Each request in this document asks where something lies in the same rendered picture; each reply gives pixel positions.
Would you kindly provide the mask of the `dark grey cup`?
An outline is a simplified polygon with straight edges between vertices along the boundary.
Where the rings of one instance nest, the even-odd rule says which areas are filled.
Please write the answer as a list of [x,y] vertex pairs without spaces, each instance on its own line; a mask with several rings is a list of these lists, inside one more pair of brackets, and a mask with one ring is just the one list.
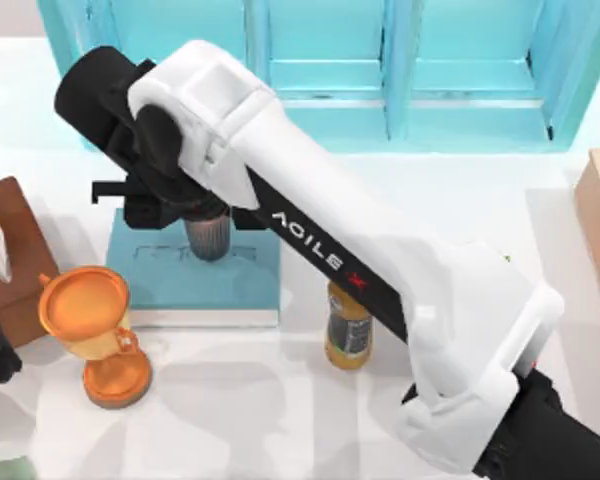
[[208,220],[184,221],[192,253],[200,260],[214,262],[230,248],[230,218],[222,214]]

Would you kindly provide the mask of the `teal book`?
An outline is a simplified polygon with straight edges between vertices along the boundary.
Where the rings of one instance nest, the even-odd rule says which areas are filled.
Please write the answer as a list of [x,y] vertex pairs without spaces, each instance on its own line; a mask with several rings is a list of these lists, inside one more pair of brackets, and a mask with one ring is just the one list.
[[215,262],[197,258],[184,224],[133,230],[118,209],[106,266],[130,290],[135,328],[275,328],[280,311],[280,239],[271,231],[230,230]]

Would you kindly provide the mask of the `orange trophy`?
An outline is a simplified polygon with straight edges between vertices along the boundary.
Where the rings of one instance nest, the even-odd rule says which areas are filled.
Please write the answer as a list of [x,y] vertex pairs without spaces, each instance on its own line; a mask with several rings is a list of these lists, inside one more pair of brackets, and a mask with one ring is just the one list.
[[104,409],[131,406],[148,391],[153,367],[129,317],[130,290],[104,266],[39,274],[38,317],[46,332],[84,361],[83,387]]

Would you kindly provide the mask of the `brown tissue box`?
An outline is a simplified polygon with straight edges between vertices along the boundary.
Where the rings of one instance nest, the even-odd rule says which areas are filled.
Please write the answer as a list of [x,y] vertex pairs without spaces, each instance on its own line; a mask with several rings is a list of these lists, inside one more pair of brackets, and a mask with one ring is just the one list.
[[38,317],[39,276],[54,277],[58,267],[13,176],[0,180],[0,225],[12,269],[12,281],[0,281],[0,326],[10,343],[20,347],[46,335]]

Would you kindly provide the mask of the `yellow bottle with dark label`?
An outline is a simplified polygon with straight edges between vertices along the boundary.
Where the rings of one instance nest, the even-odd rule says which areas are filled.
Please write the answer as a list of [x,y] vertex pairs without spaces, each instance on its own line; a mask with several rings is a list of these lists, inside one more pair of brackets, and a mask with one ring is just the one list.
[[325,353],[342,370],[358,370],[372,350],[373,317],[344,290],[330,281],[327,286],[329,317]]

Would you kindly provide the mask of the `light blue rack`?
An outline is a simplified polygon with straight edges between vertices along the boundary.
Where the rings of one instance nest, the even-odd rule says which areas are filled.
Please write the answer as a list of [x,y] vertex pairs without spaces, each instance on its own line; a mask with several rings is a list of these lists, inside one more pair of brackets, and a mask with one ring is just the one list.
[[600,79],[600,0],[36,0],[57,68],[203,39],[338,152],[568,149]]

